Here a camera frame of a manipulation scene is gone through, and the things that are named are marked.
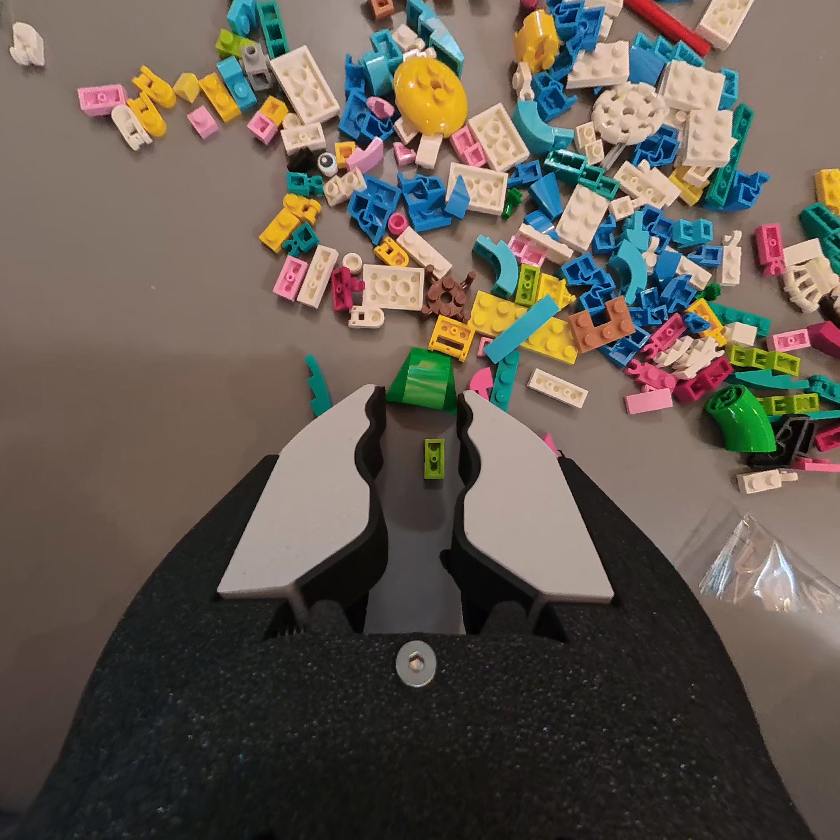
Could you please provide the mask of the pile of colourful lego pieces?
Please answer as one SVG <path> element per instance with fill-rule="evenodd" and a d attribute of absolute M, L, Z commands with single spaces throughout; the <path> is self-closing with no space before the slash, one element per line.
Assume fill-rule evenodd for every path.
<path fill-rule="evenodd" d="M 360 60 L 345 57 L 342 106 L 309 47 L 291 48 L 278 2 L 231 2 L 215 71 L 170 83 L 142 66 L 134 96 L 118 83 L 80 87 L 80 110 L 109 118 L 134 152 L 165 136 L 164 110 L 199 96 L 206 103 L 186 117 L 201 139 L 218 132 L 217 118 L 240 116 L 265 146 L 279 136 L 287 194 L 259 234 L 285 256 L 274 294 L 317 309 L 330 290 L 352 329 L 380 328 L 387 311 L 421 315 L 426 266 L 458 283 L 474 270 L 467 324 L 427 316 L 426 350 L 463 362 L 477 340 L 489 363 L 468 390 L 502 411 L 520 351 L 569 365 L 597 351 L 635 382 L 629 416 L 749 388 L 777 448 L 735 453 L 749 468 L 737 476 L 742 493 L 838 473 L 838 458 L 820 457 L 838 452 L 838 381 L 801 376 L 804 350 L 838 359 L 838 169 L 815 174 L 816 200 L 799 212 L 807 239 L 784 245 L 778 224 L 752 233 L 757 267 L 794 308 L 833 310 L 773 330 L 718 301 L 740 282 L 742 231 L 717 241 L 710 219 L 667 215 L 676 202 L 747 211 L 770 180 L 740 169 L 754 112 L 739 101 L 738 73 L 708 68 L 623 2 L 520 5 L 553 16 L 556 60 L 534 75 L 513 49 L 512 110 L 468 115 L 448 138 L 422 134 L 396 106 L 394 75 L 410 57 L 462 78 L 465 55 L 424 2 L 406 2 L 404 24 L 374 31 Z M 751 5 L 709 2 L 692 30 L 723 50 Z M 668 112 L 643 142 L 608 143 L 593 107 L 626 81 L 652 86 Z"/>

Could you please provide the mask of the white lego clip piece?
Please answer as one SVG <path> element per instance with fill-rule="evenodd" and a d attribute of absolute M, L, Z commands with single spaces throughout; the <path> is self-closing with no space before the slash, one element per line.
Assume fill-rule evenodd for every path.
<path fill-rule="evenodd" d="M 15 21 L 12 26 L 13 43 L 9 54 L 20 67 L 42 68 L 46 65 L 45 42 L 30 24 Z"/>

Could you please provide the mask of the clear plastic bag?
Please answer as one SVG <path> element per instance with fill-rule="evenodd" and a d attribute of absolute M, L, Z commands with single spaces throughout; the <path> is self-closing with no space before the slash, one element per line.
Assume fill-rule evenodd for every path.
<path fill-rule="evenodd" d="M 674 565 L 696 594 L 723 603 L 772 613 L 839 613 L 838 584 L 736 508 L 711 509 Z"/>

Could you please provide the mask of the white round lego plate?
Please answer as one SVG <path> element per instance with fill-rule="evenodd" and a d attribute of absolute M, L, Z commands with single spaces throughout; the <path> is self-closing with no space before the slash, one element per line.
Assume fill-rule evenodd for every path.
<path fill-rule="evenodd" d="M 639 144 L 658 131 L 668 110 L 652 86 L 626 81 L 600 94 L 591 120 L 605 142 Z"/>

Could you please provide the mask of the green lego elbow pipe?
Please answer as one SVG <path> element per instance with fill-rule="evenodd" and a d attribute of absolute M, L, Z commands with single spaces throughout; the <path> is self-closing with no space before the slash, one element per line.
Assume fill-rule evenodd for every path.
<path fill-rule="evenodd" d="M 745 385 L 717 390 L 705 404 L 705 411 L 718 425 L 727 451 L 768 454 L 777 448 L 768 414 Z"/>

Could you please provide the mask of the teal lego leaf piece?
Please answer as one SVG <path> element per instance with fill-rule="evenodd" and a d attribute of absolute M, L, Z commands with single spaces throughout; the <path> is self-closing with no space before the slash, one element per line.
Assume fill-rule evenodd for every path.
<path fill-rule="evenodd" d="M 333 406 L 329 386 L 315 355 L 312 353 L 307 354 L 304 361 L 310 373 L 308 378 L 308 385 L 311 391 L 310 406 L 314 416 L 320 417 Z"/>

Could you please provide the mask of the yellow lego dome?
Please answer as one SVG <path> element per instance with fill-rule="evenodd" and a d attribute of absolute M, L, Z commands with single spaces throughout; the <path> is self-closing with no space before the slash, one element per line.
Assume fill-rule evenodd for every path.
<path fill-rule="evenodd" d="M 397 109 L 422 134 L 448 138 L 467 120 L 468 99 L 461 80 L 435 58 L 405 59 L 395 71 L 393 88 Z"/>
<path fill-rule="evenodd" d="M 532 74 L 551 68 L 560 50 L 553 16 L 543 9 L 532 11 L 514 35 L 513 48 L 517 63 L 525 63 Z"/>

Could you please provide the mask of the red lego rod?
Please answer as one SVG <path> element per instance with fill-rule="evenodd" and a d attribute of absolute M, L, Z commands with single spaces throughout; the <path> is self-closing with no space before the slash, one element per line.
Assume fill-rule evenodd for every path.
<path fill-rule="evenodd" d="M 711 51 L 711 44 L 707 40 L 684 26 L 655 1 L 624 1 L 623 5 L 651 25 L 662 36 L 670 40 L 684 42 L 700 57 L 705 58 Z"/>

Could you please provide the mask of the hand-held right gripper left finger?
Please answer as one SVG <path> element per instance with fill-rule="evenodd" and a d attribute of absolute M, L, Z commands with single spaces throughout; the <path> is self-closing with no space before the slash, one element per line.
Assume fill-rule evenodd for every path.
<path fill-rule="evenodd" d="M 363 632 L 369 593 L 388 561 L 375 486 L 385 426 L 385 388 L 363 385 L 280 451 L 218 584 L 220 597 L 284 599 L 299 617 L 332 601 Z"/>

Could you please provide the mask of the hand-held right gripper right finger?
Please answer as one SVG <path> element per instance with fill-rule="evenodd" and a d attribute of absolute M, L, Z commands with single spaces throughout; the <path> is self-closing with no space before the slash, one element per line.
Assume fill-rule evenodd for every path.
<path fill-rule="evenodd" d="M 504 602 L 532 627 L 554 603 L 608 605 L 614 590 L 556 455 L 476 392 L 458 398 L 458 474 L 450 576 L 478 634 Z"/>

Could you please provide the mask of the green curved slope lego piece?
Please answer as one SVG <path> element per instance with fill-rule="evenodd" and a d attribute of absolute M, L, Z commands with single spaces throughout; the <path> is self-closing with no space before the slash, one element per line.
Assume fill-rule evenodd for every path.
<path fill-rule="evenodd" d="M 445 354 L 412 348 L 385 395 L 386 401 L 456 414 L 458 396 L 452 362 Z"/>

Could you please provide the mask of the brown round lego piece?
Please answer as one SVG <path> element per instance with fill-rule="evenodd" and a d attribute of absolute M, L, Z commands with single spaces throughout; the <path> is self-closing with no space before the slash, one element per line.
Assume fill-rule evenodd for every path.
<path fill-rule="evenodd" d="M 460 283 L 451 276 L 435 278 L 432 266 L 426 266 L 425 275 L 429 280 L 429 287 L 426 290 L 425 303 L 420 310 L 421 315 L 435 315 L 467 324 L 469 316 L 464 314 L 464 307 L 467 292 L 476 279 L 476 272 L 471 270 Z"/>

